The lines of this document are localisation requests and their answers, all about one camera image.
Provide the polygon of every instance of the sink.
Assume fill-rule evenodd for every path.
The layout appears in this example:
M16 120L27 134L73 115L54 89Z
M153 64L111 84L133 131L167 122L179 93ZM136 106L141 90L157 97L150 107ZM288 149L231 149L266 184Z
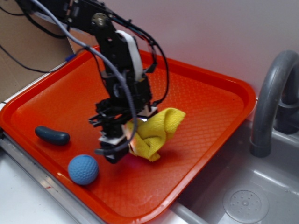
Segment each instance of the sink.
M245 121L177 203L209 224L294 224L299 220L299 140L273 131L271 154L249 152Z

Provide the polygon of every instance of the blue ball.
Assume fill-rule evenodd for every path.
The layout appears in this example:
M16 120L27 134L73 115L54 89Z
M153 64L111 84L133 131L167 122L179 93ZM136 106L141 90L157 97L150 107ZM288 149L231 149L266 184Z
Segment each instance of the blue ball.
M70 178L79 185L87 185L95 180L99 173L96 160L89 155L78 155L68 166Z

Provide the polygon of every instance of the yellow towel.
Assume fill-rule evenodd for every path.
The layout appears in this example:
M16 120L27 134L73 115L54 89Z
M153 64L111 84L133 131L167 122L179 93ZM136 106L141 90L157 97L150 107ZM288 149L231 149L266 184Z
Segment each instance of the yellow towel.
M138 120L137 132L130 143L130 153L151 162L158 160L160 155L157 151L173 137L185 115L178 109L167 108L146 122ZM127 123L127 128L132 132L132 121Z

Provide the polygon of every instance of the gray faucet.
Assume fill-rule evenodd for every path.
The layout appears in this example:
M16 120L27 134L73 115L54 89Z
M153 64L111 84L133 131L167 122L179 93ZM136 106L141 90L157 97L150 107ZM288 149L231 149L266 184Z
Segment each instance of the gray faucet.
M281 52L273 61L256 105L250 152L266 157L271 152L272 128L285 134L299 130L299 55Z

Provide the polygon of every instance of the drain strainer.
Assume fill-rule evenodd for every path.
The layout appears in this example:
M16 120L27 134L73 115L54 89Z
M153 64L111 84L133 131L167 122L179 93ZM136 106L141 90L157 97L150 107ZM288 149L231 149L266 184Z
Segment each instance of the drain strainer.
M240 185L230 189L223 198L226 213L240 223L256 223L268 213L269 202L258 188Z

